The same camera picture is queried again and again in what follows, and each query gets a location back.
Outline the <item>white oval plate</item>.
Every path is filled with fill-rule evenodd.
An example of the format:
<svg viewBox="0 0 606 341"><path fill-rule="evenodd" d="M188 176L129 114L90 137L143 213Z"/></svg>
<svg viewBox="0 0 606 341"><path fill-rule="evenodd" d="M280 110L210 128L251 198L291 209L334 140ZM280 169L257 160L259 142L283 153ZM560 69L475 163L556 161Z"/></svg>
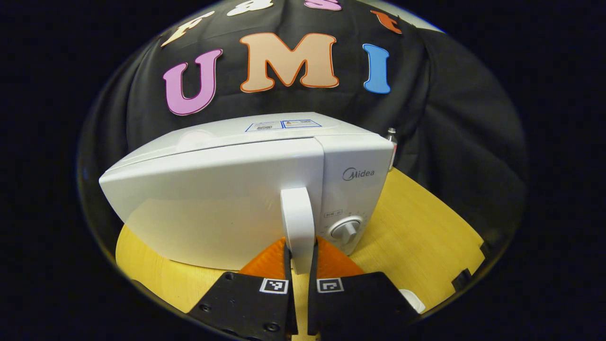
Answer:
<svg viewBox="0 0 606 341"><path fill-rule="evenodd" d="M407 300L409 305L415 309L416 313L421 314L426 311L426 305L415 293L413 293L413 291L408 289L400 289L400 293Z"/></svg>

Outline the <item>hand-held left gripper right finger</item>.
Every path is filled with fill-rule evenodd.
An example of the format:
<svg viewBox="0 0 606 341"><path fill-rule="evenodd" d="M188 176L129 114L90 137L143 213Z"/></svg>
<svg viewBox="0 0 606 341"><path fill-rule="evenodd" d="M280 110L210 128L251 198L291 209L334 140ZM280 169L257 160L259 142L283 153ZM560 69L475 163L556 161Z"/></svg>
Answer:
<svg viewBox="0 0 606 341"><path fill-rule="evenodd" d="M308 335L320 340L409 340L419 313L381 271L366 272L317 237L309 280Z"/></svg>

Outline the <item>white microwave oven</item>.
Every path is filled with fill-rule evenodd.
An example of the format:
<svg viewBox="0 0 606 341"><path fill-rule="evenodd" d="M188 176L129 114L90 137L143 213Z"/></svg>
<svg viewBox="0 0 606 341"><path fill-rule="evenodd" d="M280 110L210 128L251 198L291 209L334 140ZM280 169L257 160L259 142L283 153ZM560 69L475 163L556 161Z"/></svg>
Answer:
<svg viewBox="0 0 606 341"><path fill-rule="evenodd" d="M100 178L124 224L163 257L240 270L285 238L297 274L318 236L349 255L382 192L394 145L315 112L175 130Z"/></svg>

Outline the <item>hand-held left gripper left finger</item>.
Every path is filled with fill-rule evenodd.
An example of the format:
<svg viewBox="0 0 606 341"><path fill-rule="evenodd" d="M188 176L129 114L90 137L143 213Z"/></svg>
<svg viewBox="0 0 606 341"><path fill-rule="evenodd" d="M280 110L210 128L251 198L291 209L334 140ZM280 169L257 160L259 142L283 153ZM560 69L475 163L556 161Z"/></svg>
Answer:
<svg viewBox="0 0 606 341"><path fill-rule="evenodd" d="M221 274L188 315L240 340L292 341L298 330L285 239L268 246L241 270Z"/></svg>

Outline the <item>small clear bottle pink label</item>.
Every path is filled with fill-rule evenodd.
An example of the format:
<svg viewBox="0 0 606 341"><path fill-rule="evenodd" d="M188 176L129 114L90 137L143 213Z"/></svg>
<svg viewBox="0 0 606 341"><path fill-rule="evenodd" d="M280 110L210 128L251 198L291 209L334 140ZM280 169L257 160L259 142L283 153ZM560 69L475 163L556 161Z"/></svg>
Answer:
<svg viewBox="0 0 606 341"><path fill-rule="evenodd" d="M391 172L394 167L396 151L397 151L397 147L398 147L398 140L396 138L396 130L393 127L388 128L386 139L392 143L392 155L391 155L390 165L388 167L388 171Z"/></svg>

